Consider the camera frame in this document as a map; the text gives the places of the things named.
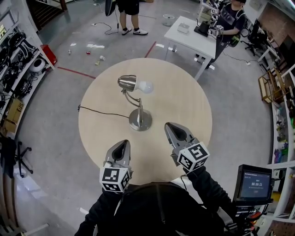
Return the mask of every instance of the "screen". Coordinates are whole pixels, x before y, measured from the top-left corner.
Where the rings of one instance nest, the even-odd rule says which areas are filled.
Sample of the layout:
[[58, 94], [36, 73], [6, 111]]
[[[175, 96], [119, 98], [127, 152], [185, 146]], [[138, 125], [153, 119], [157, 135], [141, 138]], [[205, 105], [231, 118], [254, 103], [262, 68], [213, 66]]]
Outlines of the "screen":
[[270, 178], [268, 174], [245, 171], [240, 198], [268, 197]]

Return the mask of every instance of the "round wooden table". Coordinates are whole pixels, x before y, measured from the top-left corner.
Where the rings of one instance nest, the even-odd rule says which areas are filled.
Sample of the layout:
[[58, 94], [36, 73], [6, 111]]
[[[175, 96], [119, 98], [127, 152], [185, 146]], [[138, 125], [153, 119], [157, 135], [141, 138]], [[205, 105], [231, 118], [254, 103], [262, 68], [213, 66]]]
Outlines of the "round wooden table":
[[212, 114], [208, 99], [197, 81], [186, 71], [169, 62], [139, 58], [120, 62], [101, 73], [87, 89], [81, 106], [125, 116], [135, 109], [117, 84], [122, 75], [136, 75], [150, 81], [150, 94], [140, 90], [131, 93], [142, 98], [143, 108], [150, 111], [150, 129], [139, 132], [125, 117], [104, 115], [84, 108], [79, 112], [82, 143], [94, 163], [102, 167], [106, 152], [117, 142], [127, 139], [131, 144], [130, 165], [134, 171], [131, 184], [171, 181], [184, 171], [170, 157], [172, 146], [164, 131], [166, 122], [188, 127], [207, 146], [212, 131]]

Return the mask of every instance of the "red tape line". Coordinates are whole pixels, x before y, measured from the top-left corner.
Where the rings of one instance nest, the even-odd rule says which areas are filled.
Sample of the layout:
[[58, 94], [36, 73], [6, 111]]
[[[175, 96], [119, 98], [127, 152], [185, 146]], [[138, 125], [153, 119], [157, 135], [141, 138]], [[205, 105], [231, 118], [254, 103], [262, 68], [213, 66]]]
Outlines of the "red tape line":
[[149, 49], [149, 51], [147, 52], [147, 54], [144, 58], [148, 57], [149, 53], [151, 52], [151, 50], [153, 49], [153, 47], [155, 46], [156, 43], [157, 43], [156, 41], [153, 43], [153, 45], [151, 46], [151, 48]]
[[84, 73], [81, 73], [81, 72], [78, 72], [78, 71], [73, 71], [73, 70], [70, 70], [70, 69], [67, 69], [67, 68], [63, 68], [63, 67], [59, 67], [59, 66], [57, 68], [65, 70], [65, 71], [70, 71], [70, 72], [73, 72], [73, 73], [76, 73], [76, 74], [79, 74], [79, 75], [87, 76], [87, 77], [90, 77], [92, 79], [96, 78], [96, 77], [93, 77], [93, 76], [90, 76], [90, 75], [87, 75], [87, 74], [84, 74]]

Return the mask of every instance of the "white bucket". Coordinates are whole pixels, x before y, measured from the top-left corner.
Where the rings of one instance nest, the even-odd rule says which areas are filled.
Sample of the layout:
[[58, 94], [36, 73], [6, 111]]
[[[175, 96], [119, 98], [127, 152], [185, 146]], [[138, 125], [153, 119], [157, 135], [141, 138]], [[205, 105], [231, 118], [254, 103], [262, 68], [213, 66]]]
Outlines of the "white bucket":
[[163, 15], [163, 17], [164, 17], [163, 25], [168, 26], [168, 27], [173, 25], [174, 19], [175, 19], [174, 16], [165, 14], [165, 15]]

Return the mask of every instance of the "person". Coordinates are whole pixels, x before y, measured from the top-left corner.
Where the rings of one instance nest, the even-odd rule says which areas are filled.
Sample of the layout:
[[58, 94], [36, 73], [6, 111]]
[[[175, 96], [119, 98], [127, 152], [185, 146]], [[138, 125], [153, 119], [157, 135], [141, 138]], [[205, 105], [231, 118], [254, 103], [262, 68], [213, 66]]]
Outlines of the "person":
[[231, 38], [239, 34], [244, 28], [244, 24], [247, 20], [243, 9], [245, 3], [246, 0], [231, 0], [220, 4], [218, 8], [220, 16], [216, 25], [223, 26], [224, 31], [223, 34], [217, 36], [215, 59], [211, 59], [207, 68], [209, 68], [211, 63], [217, 60], [223, 50], [230, 44]]
[[138, 13], [139, 13], [139, 0], [117, 0], [119, 12], [120, 12], [120, 23], [122, 27], [122, 35], [129, 33], [132, 28], [127, 28], [126, 18], [127, 15], [131, 15], [131, 22], [133, 24], [134, 35], [147, 35], [148, 32], [139, 28]]
[[204, 166], [187, 173], [203, 201], [199, 205], [173, 183], [148, 183], [117, 194], [103, 190], [75, 236], [98, 235], [223, 235], [223, 214], [234, 218], [236, 207]]

